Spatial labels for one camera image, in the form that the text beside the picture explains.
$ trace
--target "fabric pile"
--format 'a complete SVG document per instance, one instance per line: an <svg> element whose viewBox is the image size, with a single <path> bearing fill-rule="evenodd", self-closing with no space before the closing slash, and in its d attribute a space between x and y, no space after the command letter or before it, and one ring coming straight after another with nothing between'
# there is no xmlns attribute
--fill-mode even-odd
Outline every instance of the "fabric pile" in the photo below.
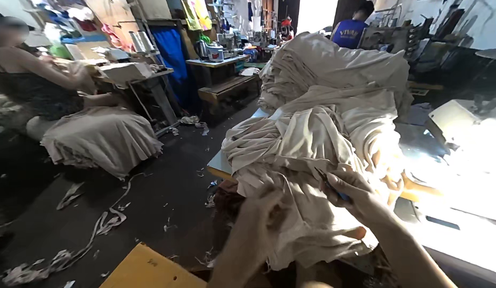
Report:
<svg viewBox="0 0 496 288"><path fill-rule="evenodd" d="M119 107L91 107L65 116L46 131L41 144L54 164L102 167L120 179L163 145L145 118Z"/></svg>
<svg viewBox="0 0 496 288"><path fill-rule="evenodd" d="M406 89L408 63L404 51L340 48L319 34L300 33L277 50L259 74L262 93L259 106L274 112L308 91L310 86L352 88L375 82L392 88L399 116L407 113L413 97Z"/></svg>
<svg viewBox="0 0 496 288"><path fill-rule="evenodd" d="M408 64L399 54L343 51L308 33L282 49L261 72L259 103L276 111L239 123L222 144L238 193L254 196L265 183L283 190L281 205L289 214L268 259L273 270L294 260L309 267L368 253L376 238L328 201L314 167L359 172L395 203L403 164L393 120L397 106L406 110Z"/></svg>

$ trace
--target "blue t-shirt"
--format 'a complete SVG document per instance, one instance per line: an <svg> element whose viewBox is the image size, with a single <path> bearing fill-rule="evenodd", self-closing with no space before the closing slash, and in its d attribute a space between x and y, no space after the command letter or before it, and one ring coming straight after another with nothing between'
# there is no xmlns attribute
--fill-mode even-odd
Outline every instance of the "blue t-shirt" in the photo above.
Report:
<svg viewBox="0 0 496 288"><path fill-rule="evenodd" d="M332 41L340 47L356 49L366 27L369 27L369 25L360 20L341 21Z"/></svg>

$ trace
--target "cardboard box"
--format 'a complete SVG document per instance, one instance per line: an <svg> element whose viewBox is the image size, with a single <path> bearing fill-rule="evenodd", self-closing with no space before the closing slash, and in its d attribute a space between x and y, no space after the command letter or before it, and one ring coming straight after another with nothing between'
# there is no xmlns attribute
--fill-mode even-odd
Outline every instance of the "cardboard box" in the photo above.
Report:
<svg viewBox="0 0 496 288"><path fill-rule="evenodd" d="M100 67L101 73L113 82L124 85L128 81L149 78L153 72L146 63L115 63Z"/></svg>
<svg viewBox="0 0 496 288"><path fill-rule="evenodd" d="M205 288L207 283L139 243L100 288Z"/></svg>

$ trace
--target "blue curtain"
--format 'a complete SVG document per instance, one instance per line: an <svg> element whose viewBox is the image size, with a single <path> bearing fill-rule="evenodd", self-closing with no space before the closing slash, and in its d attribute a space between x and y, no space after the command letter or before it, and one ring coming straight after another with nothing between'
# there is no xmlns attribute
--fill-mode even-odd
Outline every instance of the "blue curtain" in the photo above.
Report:
<svg viewBox="0 0 496 288"><path fill-rule="evenodd" d="M191 114L197 114L201 109L197 86L193 74L185 63L185 47L182 47L180 33L175 27L150 26L157 48L161 52L164 64L173 68L174 72L168 75L169 83L182 108Z"/></svg>

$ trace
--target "black tank top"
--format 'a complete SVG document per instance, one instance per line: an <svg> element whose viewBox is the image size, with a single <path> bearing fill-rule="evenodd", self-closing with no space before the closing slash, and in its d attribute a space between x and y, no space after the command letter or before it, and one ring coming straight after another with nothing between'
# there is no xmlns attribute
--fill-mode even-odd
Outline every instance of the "black tank top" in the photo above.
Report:
<svg viewBox="0 0 496 288"><path fill-rule="evenodd" d="M41 118L54 121L79 112L84 98L75 90L68 90L33 73L8 73L14 87L13 101L27 105Z"/></svg>

